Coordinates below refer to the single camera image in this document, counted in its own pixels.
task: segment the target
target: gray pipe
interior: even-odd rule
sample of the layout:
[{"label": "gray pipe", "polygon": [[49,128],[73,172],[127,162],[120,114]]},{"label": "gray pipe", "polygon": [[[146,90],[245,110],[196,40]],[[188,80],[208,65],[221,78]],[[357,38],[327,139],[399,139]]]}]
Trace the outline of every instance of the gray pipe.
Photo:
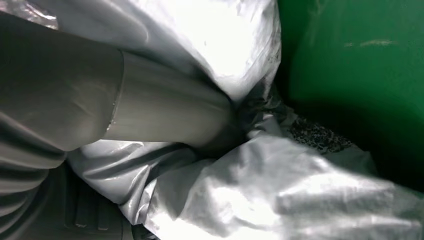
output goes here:
[{"label": "gray pipe", "polygon": [[0,14],[0,122],[39,146],[101,138],[238,144],[231,104],[205,83],[109,45]]}]

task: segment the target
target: plastic sheet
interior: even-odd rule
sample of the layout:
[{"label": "plastic sheet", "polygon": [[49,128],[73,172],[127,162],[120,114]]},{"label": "plastic sheet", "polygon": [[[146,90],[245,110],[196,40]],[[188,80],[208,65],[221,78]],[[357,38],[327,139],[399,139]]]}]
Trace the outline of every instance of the plastic sheet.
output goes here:
[{"label": "plastic sheet", "polygon": [[160,59],[200,67],[240,103],[280,64],[275,0],[32,0],[55,13],[62,31]]},{"label": "plastic sheet", "polygon": [[26,0],[0,0],[0,11],[51,29],[58,29],[56,16]]},{"label": "plastic sheet", "polygon": [[[349,146],[324,158],[283,137],[284,131],[268,114],[262,114],[256,128],[260,130],[250,132],[250,141],[217,161],[186,165],[195,157],[181,149],[181,158],[169,159],[179,166],[156,178],[149,176],[150,181],[139,180],[145,176],[141,169],[155,167],[148,166],[145,157],[137,159],[141,145],[131,153],[135,143],[113,143],[110,149],[106,142],[86,146],[79,153],[92,159],[70,163],[78,173],[82,169],[76,165],[97,161],[82,177],[103,194],[104,187],[114,183],[118,195],[130,193],[121,194],[126,201],[121,209],[132,205],[136,212],[130,220],[143,223],[161,240],[421,239],[422,196],[374,177],[367,153]],[[108,157],[101,158],[96,149],[100,146]],[[111,161],[118,153],[121,160]],[[131,157],[135,167],[121,164],[130,163]],[[99,161],[117,166],[103,168]],[[140,183],[146,184],[143,191]]]}]

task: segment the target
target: green surface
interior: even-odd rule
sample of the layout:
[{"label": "green surface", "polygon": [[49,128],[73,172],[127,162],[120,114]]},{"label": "green surface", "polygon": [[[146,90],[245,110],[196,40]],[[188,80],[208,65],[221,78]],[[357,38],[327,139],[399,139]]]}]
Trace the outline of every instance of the green surface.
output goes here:
[{"label": "green surface", "polygon": [[424,1],[280,0],[282,93],[424,188]]}]

